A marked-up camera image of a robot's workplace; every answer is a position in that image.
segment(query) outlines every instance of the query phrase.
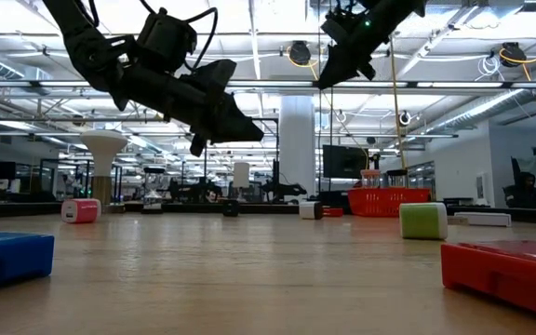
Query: red basket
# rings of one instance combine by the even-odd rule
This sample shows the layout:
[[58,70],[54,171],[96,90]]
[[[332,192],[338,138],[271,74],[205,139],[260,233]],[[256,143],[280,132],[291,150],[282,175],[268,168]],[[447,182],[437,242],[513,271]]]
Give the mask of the red basket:
[[429,189],[357,188],[348,193],[353,214],[364,217],[394,218],[400,204],[429,201]]

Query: table surface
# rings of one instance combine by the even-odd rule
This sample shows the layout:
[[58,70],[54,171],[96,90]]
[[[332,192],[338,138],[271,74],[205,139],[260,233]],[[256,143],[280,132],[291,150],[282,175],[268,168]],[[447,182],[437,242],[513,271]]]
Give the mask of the table surface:
[[[0,334],[536,334],[536,315],[444,289],[440,243],[397,220],[295,215],[0,219],[56,236],[49,278],[0,288]],[[536,240],[536,224],[449,241]]]

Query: white pillar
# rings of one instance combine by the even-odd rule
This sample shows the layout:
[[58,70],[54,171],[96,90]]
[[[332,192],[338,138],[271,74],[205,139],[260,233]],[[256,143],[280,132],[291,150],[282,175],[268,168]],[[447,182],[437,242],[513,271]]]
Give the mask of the white pillar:
[[[312,96],[283,96],[280,115],[280,183],[299,183],[315,194],[315,117]],[[286,196],[289,201],[295,197]]]

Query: white box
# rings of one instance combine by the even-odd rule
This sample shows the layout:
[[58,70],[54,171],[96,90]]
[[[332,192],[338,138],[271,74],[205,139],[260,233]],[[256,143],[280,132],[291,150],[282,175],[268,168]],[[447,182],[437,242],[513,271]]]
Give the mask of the white box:
[[454,216],[466,218],[469,225],[493,226],[493,227],[511,227],[512,216],[504,213],[477,213],[477,212],[459,212]]

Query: ceiling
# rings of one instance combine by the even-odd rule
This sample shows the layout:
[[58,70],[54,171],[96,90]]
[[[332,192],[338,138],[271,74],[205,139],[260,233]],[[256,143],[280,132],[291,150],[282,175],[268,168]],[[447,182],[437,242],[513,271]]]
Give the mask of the ceiling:
[[[213,38],[203,63],[222,58],[235,60],[237,69],[234,79],[314,80],[311,69],[296,67],[287,57],[287,47],[296,40],[305,41],[313,53],[313,60],[319,60],[322,66],[328,59],[325,50],[330,39],[320,33],[318,27],[328,11],[329,1],[321,1],[320,13],[317,0],[189,0],[186,2],[187,6],[179,1],[148,2],[152,8],[165,7],[169,15],[179,19],[190,18],[209,7],[216,7],[220,15],[217,35]],[[448,31],[445,28],[448,27],[449,21],[461,10],[460,2],[432,0],[428,4],[425,18],[412,15],[398,26],[395,33],[395,67],[400,76],[397,79],[479,82],[526,80],[520,67],[499,67],[497,70],[502,76],[498,71],[493,71],[492,75],[484,75],[485,69],[481,69],[481,64],[491,51],[495,52],[497,60],[497,52],[503,42],[518,42],[529,59],[536,59],[536,12],[518,11],[524,0],[490,1],[490,7],[477,11],[478,14],[474,18],[460,27],[457,26],[456,30]],[[148,15],[137,0],[97,0],[96,6],[100,15],[100,30],[110,36],[138,34]],[[211,22],[211,19],[203,19],[192,24],[198,32],[198,50],[206,43]],[[428,50],[421,52],[419,57],[412,58],[428,43]],[[320,49],[324,53],[321,59]],[[373,55],[371,64],[377,71],[376,81],[392,80],[391,58],[386,57],[388,50],[388,45],[381,45]],[[197,52],[188,58],[189,62],[195,57]],[[50,79],[54,80],[82,80],[73,68],[60,32],[42,1],[0,0],[0,62],[20,71],[27,66],[36,67],[50,74]],[[491,63],[493,60],[488,60],[488,68],[493,67],[489,65]],[[534,77],[536,62],[530,64],[529,68]],[[103,127],[137,133],[179,134],[188,130],[186,125],[178,122],[159,122],[162,118],[160,114],[135,104],[121,112],[116,109],[112,100],[105,99],[104,96],[79,99],[78,96],[84,92],[97,94],[92,90],[59,88],[52,89],[52,92],[59,95],[70,94],[74,98],[61,101],[42,99],[39,107],[37,99],[33,99],[34,96],[25,91],[0,89],[0,100],[5,100],[12,107],[18,107],[16,110],[11,107],[3,109],[17,116],[36,115],[46,111],[46,117],[53,118],[79,114],[85,117],[116,118],[116,121],[86,124],[82,127],[69,122],[47,123],[48,127],[57,127],[60,131],[81,132],[93,127]],[[285,89],[256,88],[238,89],[234,93],[237,105],[245,114],[262,117],[278,117],[280,97],[283,94],[291,94]],[[345,132],[343,122],[351,132],[395,133],[395,102],[394,96],[389,93],[382,94],[368,89],[335,93],[333,108],[342,110],[343,117],[334,121],[334,131]],[[319,93],[310,91],[305,94],[313,96],[316,111],[319,112]],[[495,92],[469,94],[467,91],[455,91],[449,95],[441,90],[428,89],[410,94],[402,93],[398,96],[398,109],[408,111],[414,116],[412,128],[419,128],[486,94]],[[322,112],[329,112],[326,100],[322,99],[321,105]],[[267,133],[275,131],[273,124],[267,123],[263,127]],[[330,125],[325,125],[323,129],[329,131],[329,127]],[[57,136],[55,139],[77,143],[76,137]],[[199,163],[187,154],[189,141],[185,138],[153,136],[144,140],[148,143],[143,150],[144,154],[157,152],[151,151],[151,147],[161,150],[161,153],[175,154],[180,160],[188,162],[187,168],[190,170],[195,170],[195,165]],[[342,138],[341,143],[355,144],[350,138]],[[386,144],[387,141],[380,141],[377,146],[384,148],[387,147]],[[266,171],[269,170],[274,157],[275,138],[267,137],[262,143],[230,143],[222,147],[227,146],[239,148],[237,150],[242,154],[234,155],[231,160],[253,161],[255,167],[252,167],[252,171],[254,168],[256,171]],[[218,146],[213,150],[216,155],[226,154]],[[73,147],[72,151],[83,152],[76,147]],[[139,158],[139,162],[158,163],[145,157]],[[165,160],[165,163],[176,164],[173,160]],[[214,159],[213,156],[209,170],[223,171],[225,164],[228,162]]]

